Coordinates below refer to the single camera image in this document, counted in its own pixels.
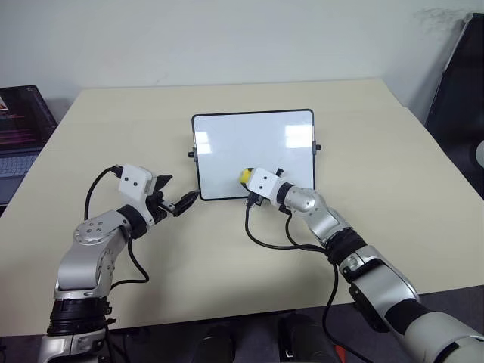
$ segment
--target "black wire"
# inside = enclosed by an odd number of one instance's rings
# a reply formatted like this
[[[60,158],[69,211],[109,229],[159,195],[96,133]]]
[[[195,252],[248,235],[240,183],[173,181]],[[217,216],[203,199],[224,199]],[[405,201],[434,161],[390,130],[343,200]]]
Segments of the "black wire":
[[[6,363],[7,362],[7,353],[5,353],[5,350],[7,349],[6,346],[3,346],[2,345],[3,343],[3,338],[0,337],[0,353],[2,354],[2,363]]]
[[[286,230],[286,237],[289,240],[289,242],[291,242],[294,246],[299,246],[299,244],[290,236],[289,223],[292,218],[293,218],[293,214],[289,212],[289,217],[287,217],[286,226],[284,229]]]
[[[255,242],[256,244],[262,247],[271,248],[273,250],[305,250],[305,251],[315,251],[320,253],[325,252],[324,248],[315,246],[314,244],[293,244],[292,246],[278,246],[278,245],[267,244],[265,242],[262,242],[261,240],[258,240],[257,238],[252,236],[252,233],[250,233],[249,216],[250,216],[250,205],[247,204],[247,208],[245,209],[245,232],[253,242]]]
[[[91,187],[88,190],[88,193],[85,196],[85,204],[84,204],[84,220],[89,219],[89,203],[91,202],[91,195],[92,192],[94,191],[94,188],[96,188],[96,185],[98,182],[105,176],[108,172],[113,172],[114,167],[111,166],[110,168],[107,168],[101,172],[101,174],[98,175],[96,179],[91,184]]]
[[[366,358],[362,354],[356,352],[354,349],[351,349],[348,347],[346,344],[341,343],[338,339],[336,339],[327,329],[327,316],[330,312],[331,305],[333,305],[333,300],[334,297],[336,296],[336,292],[338,291],[338,268],[336,264],[333,265],[333,273],[334,273],[334,282],[333,282],[333,289],[331,291],[330,298],[327,301],[326,304],[326,309],[324,309],[323,313],[323,319],[322,319],[322,325],[323,325],[323,330],[326,333],[327,337],[337,346],[340,346],[341,348],[345,349],[347,352],[350,352],[353,354],[355,357],[360,358],[360,360],[365,361],[366,363],[373,363],[370,359]]]
[[[131,363],[131,359],[129,359],[128,348],[126,347],[126,334],[123,334],[123,350],[126,356],[126,363]]]
[[[272,249],[275,249],[275,250],[306,250],[306,251],[321,252],[321,253],[324,253],[324,254],[326,252],[325,249],[323,249],[322,247],[319,247],[319,246],[314,246],[312,244],[298,244],[291,237],[290,232],[289,232],[289,223],[290,223],[290,220],[293,218],[292,213],[287,218],[286,225],[285,225],[286,236],[287,236],[287,239],[289,240],[289,242],[292,243],[292,246],[275,246],[275,245],[266,244],[266,243],[264,243],[264,242],[262,242],[260,240],[257,240],[254,236],[252,236],[252,234],[250,233],[250,230],[249,230],[249,215],[250,215],[250,205],[247,204],[247,208],[246,208],[246,212],[245,212],[245,232],[247,233],[247,236],[249,236],[249,238],[253,242],[255,242],[256,244],[258,244],[260,246],[267,247],[267,248],[272,248]],[[342,347],[347,352],[350,352],[355,357],[360,358],[362,361],[364,361],[366,363],[373,363],[370,359],[364,357],[360,353],[356,352],[354,349],[351,349],[346,344],[341,343],[339,340],[337,340],[336,338],[334,338],[333,335],[327,329],[327,315],[328,315],[328,313],[330,311],[331,305],[333,304],[334,297],[336,296],[336,293],[338,291],[338,281],[339,281],[339,279],[338,279],[338,268],[337,268],[337,266],[335,264],[332,265],[332,266],[333,266],[333,271],[334,271],[334,283],[333,283],[333,289],[331,291],[330,298],[329,298],[329,300],[327,301],[327,304],[326,304],[326,309],[324,310],[324,313],[323,313],[323,319],[322,319],[323,330],[326,333],[327,337],[335,345],[338,345],[338,346]]]
[[[111,363],[116,363],[116,357],[114,356],[113,344],[111,343],[109,328],[106,326],[105,330],[106,330],[106,337],[104,338],[104,340],[106,341],[107,351],[109,352]]]
[[[129,238],[129,240],[128,240],[128,254],[129,254],[129,257],[131,258],[133,264],[138,269],[138,271],[140,271],[140,273],[144,276],[144,279],[143,280],[128,279],[128,280],[117,281],[117,282],[115,282],[114,284],[111,285],[111,290],[114,287],[122,285],[122,284],[145,284],[150,280],[150,276],[144,270],[144,268],[140,265],[140,263],[138,262],[138,260],[135,257],[135,254],[133,253],[133,239],[132,238]]]
[[[117,344],[115,344],[115,343],[112,343],[112,344],[113,344],[113,348],[114,348],[114,350],[115,350],[115,351],[116,351],[116,352],[117,352],[119,355],[121,355],[121,357],[123,357],[123,361],[124,361],[125,363],[130,363],[130,361],[129,361],[129,357],[128,357],[127,352],[126,352],[126,351],[123,351],[123,350],[121,349],[121,347],[120,347],[120,346],[118,346]]]

